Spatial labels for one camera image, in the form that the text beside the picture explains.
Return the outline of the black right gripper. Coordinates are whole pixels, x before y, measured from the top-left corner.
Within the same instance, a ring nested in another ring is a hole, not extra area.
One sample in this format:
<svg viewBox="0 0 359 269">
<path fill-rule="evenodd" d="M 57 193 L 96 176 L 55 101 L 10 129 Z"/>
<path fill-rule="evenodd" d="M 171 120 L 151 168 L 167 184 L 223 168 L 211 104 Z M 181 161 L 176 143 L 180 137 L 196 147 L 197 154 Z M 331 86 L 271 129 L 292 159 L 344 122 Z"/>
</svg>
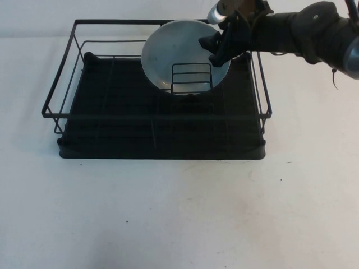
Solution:
<svg viewBox="0 0 359 269">
<path fill-rule="evenodd" d="M 258 18 L 256 11 L 243 14 L 236 10 L 227 18 L 224 43 L 219 31 L 199 39 L 201 47 L 211 52 L 209 61 L 214 67 L 221 67 L 230 61 L 232 54 L 256 51 L 254 27 Z"/>
</svg>

